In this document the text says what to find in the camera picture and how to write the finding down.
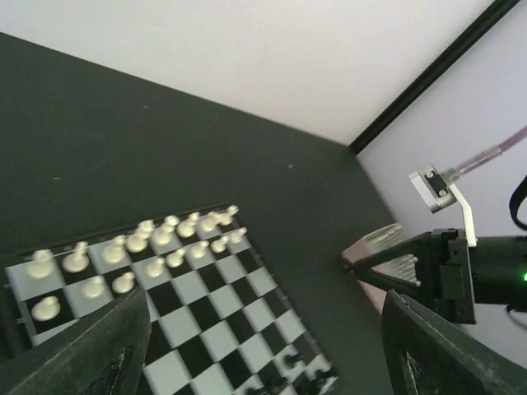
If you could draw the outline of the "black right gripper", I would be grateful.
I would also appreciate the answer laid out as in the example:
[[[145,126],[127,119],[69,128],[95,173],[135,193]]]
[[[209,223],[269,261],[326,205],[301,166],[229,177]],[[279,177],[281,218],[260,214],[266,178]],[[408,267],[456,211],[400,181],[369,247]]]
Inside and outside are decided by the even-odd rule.
[[[393,393],[526,393],[525,368],[452,324],[476,323],[464,232],[433,230],[408,238],[401,228],[380,228],[342,257],[343,271],[382,310]]]

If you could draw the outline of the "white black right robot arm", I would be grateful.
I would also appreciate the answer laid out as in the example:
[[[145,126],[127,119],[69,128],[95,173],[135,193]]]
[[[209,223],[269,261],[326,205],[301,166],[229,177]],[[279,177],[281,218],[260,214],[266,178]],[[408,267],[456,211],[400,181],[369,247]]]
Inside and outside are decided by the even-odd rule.
[[[526,240],[462,230],[406,238],[381,228],[343,251],[343,270],[382,290],[377,300],[391,387],[396,394],[523,394],[526,370],[464,331],[477,304],[526,310]]]

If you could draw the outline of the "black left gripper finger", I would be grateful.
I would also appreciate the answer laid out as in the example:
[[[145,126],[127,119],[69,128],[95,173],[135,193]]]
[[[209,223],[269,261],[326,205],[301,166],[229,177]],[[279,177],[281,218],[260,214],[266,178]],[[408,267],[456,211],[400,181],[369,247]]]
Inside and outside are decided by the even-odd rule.
[[[146,292],[121,295],[1,365],[2,394],[134,394],[151,335]]]

